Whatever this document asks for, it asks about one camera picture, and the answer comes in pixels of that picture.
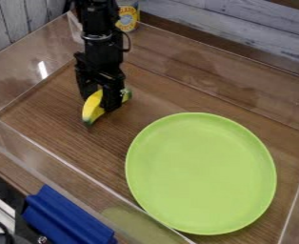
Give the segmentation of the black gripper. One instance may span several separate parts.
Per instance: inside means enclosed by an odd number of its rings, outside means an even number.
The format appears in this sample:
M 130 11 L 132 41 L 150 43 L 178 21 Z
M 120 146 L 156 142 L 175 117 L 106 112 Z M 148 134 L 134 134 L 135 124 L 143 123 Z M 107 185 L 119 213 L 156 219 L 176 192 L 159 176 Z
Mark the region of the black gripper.
M 76 60 L 75 71 L 80 94 L 84 100 L 103 88 L 102 108 L 112 112 L 123 105 L 123 89 L 126 75 L 122 69 L 123 33 L 108 32 L 104 34 L 81 33 L 84 50 L 73 57 Z

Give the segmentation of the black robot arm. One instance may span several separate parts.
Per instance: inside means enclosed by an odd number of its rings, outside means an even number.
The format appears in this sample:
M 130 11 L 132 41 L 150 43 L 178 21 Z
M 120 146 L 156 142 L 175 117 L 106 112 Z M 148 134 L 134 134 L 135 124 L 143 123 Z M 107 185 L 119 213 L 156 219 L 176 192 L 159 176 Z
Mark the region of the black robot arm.
M 73 55 L 80 94 L 88 99 L 103 90 L 99 105 L 112 112 L 123 104 L 122 64 L 123 54 L 130 51 L 124 46 L 124 32 L 116 26 L 120 7 L 116 0 L 76 0 L 75 6 L 84 42 L 84 50 Z

